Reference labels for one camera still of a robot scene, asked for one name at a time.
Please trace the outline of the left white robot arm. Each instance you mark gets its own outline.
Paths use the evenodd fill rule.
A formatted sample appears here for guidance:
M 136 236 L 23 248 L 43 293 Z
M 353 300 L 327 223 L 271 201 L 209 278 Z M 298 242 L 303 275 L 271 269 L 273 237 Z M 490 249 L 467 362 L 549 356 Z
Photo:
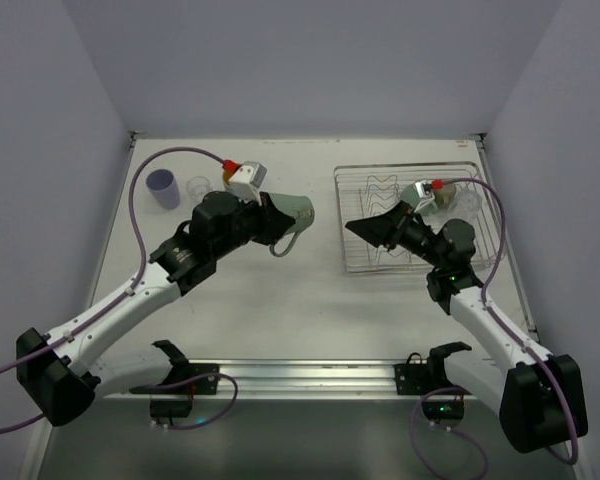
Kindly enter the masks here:
M 18 382 L 54 426 L 72 422 L 115 386 L 164 383 L 181 363 L 170 343 L 155 345 L 135 372 L 106 374 L 102 356 L 144 319 L 211 277 L 223 257 L 250 242 L 273 247 L 286 235 L 298 237 L 314 217 L 306 196 L 263 192 L 244 201 L 226 191 L 208 193 L 125 284 L 45 334 L 34 328 L 22 333 L 16 341 Z

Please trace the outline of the blue cup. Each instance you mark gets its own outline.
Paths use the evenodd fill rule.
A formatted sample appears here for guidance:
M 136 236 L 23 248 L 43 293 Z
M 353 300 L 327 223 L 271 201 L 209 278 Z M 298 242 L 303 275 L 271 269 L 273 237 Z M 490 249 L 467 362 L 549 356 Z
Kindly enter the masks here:
M 223 171 L 222 172 L 222 182 L 223 182 L 223 187 L 226 191 L 230 191 L 231 190 L 231 186 L 230 186 L 230 179 L 232 177 L 232 173 L 229 171 Z

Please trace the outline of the clear plastic cup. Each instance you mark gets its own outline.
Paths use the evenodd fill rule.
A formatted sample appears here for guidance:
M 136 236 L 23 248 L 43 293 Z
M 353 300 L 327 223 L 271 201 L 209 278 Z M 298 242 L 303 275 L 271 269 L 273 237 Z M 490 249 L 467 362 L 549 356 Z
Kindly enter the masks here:
M 211 182 L 204 176 L 195 176 L 186 184 L 186 192 L 194 204 L 203 201 L 204 197 L 213 190 Z
M 475 191 L 465 189 L 460 191 L 454 203 L 454 212 L 458 217 L 476 216 L 482 208 L 482 197 Z

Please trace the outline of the purple plastic cup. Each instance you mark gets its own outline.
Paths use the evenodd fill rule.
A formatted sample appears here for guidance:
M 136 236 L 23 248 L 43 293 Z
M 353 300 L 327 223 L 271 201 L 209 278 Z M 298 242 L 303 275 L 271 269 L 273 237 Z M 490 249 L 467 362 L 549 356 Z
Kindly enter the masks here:
M 165 210 L 174 210 L 180 205 L 180 191 L 174 173 L 158 169 L 148 174 L 145 185 L 155 201 Z

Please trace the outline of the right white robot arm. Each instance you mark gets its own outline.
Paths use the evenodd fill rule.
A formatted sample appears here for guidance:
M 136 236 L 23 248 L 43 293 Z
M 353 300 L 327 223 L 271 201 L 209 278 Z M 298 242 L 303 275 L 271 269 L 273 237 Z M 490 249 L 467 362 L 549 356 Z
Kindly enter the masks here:
M 427 362 L 436 387 L 459 387 L 489 407 L 520 453 L 564 442 L 578 446 L 588 432 L 579 365 L 539 345 L 496 305 L 472 266 L 475 229 L 470 223 L 452 218 L 434 231 L 410 205 L 399 202 L 345 227 L 373 247 L 401 247 L 430 264 L 430 298 L 485 350 L 486 359 L 480 359 L 462 342 L 431 349 Z

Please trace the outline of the large green cup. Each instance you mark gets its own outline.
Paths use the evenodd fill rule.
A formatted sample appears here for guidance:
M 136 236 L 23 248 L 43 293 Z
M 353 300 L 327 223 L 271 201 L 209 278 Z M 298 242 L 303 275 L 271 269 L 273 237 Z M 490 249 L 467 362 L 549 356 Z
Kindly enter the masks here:
M 284 233 L 285 236 L 291 235 L 286 248 L 278 252 L 275 245 L 269 246 L 269 253 L 272 256 L 282 258 L 291 252 L 298 238 L 314 224 L 315 208 L 311 199 L 307 196 L 273 193 L 270 198 L 273 205 L 280 212 L 294 220 L 294 224 Z

